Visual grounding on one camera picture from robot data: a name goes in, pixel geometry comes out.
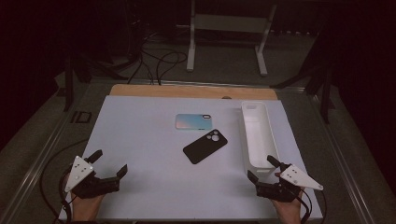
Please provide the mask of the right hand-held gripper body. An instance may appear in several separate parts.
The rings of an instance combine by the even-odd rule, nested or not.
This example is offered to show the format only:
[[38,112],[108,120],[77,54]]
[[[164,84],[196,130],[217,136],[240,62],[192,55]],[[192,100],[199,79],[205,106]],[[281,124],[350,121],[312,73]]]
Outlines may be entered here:
[[291,203],[304,189],[323,190],[323,186],[296,165],[281,168],[279,181],[274,184],[255,181],[258,196],[282,203]]

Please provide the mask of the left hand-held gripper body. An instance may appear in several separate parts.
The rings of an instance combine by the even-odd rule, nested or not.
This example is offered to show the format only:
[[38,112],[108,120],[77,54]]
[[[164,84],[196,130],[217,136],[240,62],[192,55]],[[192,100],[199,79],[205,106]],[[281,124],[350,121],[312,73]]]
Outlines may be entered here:
[[81,199],[88,199],[120,190],[120,179],[116,175],[103,179],[95,175],[92,163],[76,156],[71,165],[64,191],[74,193]]

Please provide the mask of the white plastic storage bin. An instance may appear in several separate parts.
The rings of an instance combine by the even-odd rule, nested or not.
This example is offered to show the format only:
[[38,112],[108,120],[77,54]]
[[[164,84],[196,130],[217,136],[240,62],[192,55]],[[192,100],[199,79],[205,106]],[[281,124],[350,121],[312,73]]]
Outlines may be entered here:
[[278,159],[276,142],[265,103],[245,101],[241,104],[240,134],[245,169],[258,177],[275,170],[268,156]]

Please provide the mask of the black phone case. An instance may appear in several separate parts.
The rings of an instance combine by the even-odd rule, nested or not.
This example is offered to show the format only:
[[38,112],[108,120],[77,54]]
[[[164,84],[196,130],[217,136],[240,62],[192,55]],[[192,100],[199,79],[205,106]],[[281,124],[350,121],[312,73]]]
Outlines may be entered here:
[[212,130],[183,148],[192,164],[197,164],[226,146],[228,140],[219,130]]

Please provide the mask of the iridescent teal phone case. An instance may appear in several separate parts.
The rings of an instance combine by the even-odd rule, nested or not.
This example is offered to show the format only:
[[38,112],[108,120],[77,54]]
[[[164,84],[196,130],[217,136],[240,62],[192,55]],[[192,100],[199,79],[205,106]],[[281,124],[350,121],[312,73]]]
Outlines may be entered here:
[[178,130],[211,130],[212,118],[207,114],[177,114]]

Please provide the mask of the person's left hand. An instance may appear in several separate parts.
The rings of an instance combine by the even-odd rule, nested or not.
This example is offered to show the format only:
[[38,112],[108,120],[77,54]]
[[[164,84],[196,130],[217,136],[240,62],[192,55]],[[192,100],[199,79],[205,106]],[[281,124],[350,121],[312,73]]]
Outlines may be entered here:
[[72,197],[74,198],[72,202],[72,220],[75,222],[95,221],[105,196],[99,195],[93,198],[81,199],[72,193]]

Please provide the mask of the person's right hand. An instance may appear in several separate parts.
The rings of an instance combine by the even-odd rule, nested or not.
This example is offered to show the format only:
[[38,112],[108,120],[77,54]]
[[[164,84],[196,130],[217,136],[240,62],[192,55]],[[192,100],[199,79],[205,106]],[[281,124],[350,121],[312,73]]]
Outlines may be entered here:
[[278,218],[282,224],[301,224],[301,202],[294,199],[291,203],[272,200]]

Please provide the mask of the white table cover sheet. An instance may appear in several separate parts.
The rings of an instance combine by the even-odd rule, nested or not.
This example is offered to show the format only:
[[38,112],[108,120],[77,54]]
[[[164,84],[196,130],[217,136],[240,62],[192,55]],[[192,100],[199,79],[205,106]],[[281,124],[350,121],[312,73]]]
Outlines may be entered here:
[[[84,154],[102,150],[93,168],[100,177],[128,168],[117,192],[100,208],[102,220],[265,220],[276,217],[257,196],[243,163],[241,101],[108,96]],[[184,146],[203,136],[179,130],[176,116],[208,114],[227,144],[193,164]]]

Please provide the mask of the black tripod stand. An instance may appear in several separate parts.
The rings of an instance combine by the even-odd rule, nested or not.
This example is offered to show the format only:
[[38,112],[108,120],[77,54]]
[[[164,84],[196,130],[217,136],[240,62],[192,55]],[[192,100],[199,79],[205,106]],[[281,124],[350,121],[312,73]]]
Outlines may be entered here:
[[307,95],[315,95],[321,90],[321,100],[319,113],[326,123],[329,123],[330,93],[332,83],[332,67],[329,65],[316,65],[308,70],[300,72],[283,82],[271,85],[271,89],[284,89],[291,84],[309,77],[309,81],[304,87]]
[[112,71],[109,68],[104,67],[103,65],[99,64],[98,62],[94,61],[93,59],[89,58],[88,56],[80,53],[71,53],[67,56],[64,60],[64,94],[65,94],[65,105],[64,105],[64,112],[68,111],[71,108],[71,105],[74,101],[74,87],[73,87],[73,73],[74,67],[72,62],[76,59],[80,58],[84,63],[88,65],[92,65],[94,68],[98,69],[99,71],[103,72],[109,77],[117,80],[126,80],[126,77],[122,77],[118,75],[116,72]]

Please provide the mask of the white metal stand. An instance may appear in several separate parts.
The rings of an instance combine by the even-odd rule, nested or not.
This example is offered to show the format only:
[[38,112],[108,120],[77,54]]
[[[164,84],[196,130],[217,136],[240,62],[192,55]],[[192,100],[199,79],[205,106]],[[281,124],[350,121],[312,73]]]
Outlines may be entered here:
[[271,4],[269,13],[265,18],[210,15],[197,13],[195,10],[196,0],[191,0],[191,21],[190,21],[190,45],[187,57],[187,71],[194,70],[196,41],[195,32],[197,30],[242,32],[252,34],[262,34],[262,40],[255,47],[255,54],[260,75],[268,75],[263,50],[270,34],[273,18],[276,14],[276,4]]

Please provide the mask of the black rectangular floor frame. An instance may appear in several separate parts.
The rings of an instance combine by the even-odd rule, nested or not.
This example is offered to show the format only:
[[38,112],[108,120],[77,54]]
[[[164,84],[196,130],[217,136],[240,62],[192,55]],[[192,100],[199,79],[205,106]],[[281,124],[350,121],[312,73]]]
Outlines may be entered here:
[[91,112],[75,111],[70,122],[71,123],[89,123],[92,119]]

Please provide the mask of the metal floor rail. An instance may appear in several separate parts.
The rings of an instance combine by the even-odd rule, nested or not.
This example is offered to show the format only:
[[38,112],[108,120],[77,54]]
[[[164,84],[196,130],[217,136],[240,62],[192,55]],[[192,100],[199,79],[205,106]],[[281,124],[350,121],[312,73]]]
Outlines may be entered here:
[[51,96],[0,153],[0,224],[13,224],[35,187],[71,118],[64,105]]
[[357,185],[357,182],[347,165],[347,161],[344,158],[342,150],[332,132],[329,124],[327,124],[322,116],[320,115],[320,101],[317,96],[307,97],[309,104],[314,110],[315,116],[317,117],[322,131],[325,134],[326,140],[329,145],[330,153],[332,154],[334,163],[343,179],[346,191],[349,195],[351,202],[353,203],[361,224],[370,224],[373,221],[372,213],[370,212],[366,201],[364,200],[361,190]]

